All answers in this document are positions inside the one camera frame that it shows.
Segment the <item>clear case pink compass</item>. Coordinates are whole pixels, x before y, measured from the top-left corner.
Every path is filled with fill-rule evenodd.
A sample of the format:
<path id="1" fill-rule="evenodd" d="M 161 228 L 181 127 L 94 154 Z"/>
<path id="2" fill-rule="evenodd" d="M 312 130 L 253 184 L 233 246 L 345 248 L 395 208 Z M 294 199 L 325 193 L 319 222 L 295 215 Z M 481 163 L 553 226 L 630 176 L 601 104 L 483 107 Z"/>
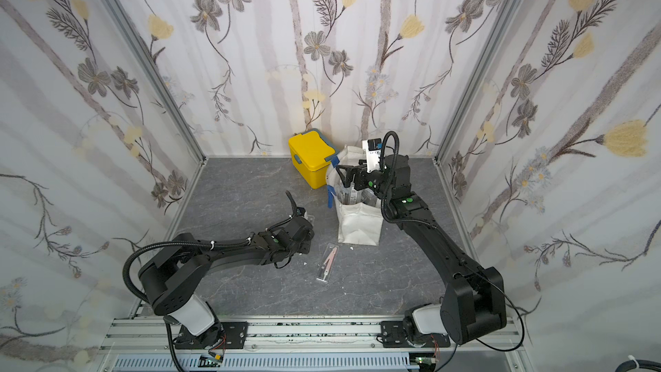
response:
<path id="1" fill-rule="evenodd" d="M 318 281 L 328 282 L 338 251 L 338 245 L 328 244 L 322 257 L 322 262 L 318 268 L 318 274 L 316 277 Z"/>

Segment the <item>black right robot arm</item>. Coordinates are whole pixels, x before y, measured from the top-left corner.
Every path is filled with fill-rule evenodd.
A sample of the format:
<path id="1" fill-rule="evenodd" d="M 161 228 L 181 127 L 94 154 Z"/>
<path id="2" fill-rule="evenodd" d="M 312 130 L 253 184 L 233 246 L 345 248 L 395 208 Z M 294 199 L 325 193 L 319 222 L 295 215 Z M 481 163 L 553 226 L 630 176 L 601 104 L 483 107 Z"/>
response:
<path id="1" fill-rule="evenodd" d="M 504 279 L 468 256 L 436 222 L 430 207 L 411 188 L 409 158 L 388 155 L 385 165 L 338 165 L 333 175 L 346 188 L 370 189 L 381 200 L 384 220 L 411 237 L 445 284 L 438 318 L 449 337 L 466 344 L 507 324 Z"/>

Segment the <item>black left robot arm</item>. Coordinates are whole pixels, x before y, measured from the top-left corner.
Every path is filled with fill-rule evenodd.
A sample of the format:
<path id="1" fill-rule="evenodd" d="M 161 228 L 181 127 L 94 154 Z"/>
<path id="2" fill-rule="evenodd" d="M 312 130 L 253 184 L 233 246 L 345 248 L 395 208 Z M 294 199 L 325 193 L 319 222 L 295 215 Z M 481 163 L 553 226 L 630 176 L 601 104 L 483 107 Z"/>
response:
<path id="1" fill-rule="evenodd" d="M 175 349 L 235 348 L 238 344 L 229 338 L 228 328 L 196 295 L 202 279 L 239 266 L 283 268 L 294 255 L 309 253 L 313 237 L 313 224 L 303 215 L 290 216 L 246 239 L 217 242 L 186 232 L 134 251 L 123 265 L 122 280 L 164 318 L 167 331 L 179 325 L 180 332 L 170 339 Z"/>

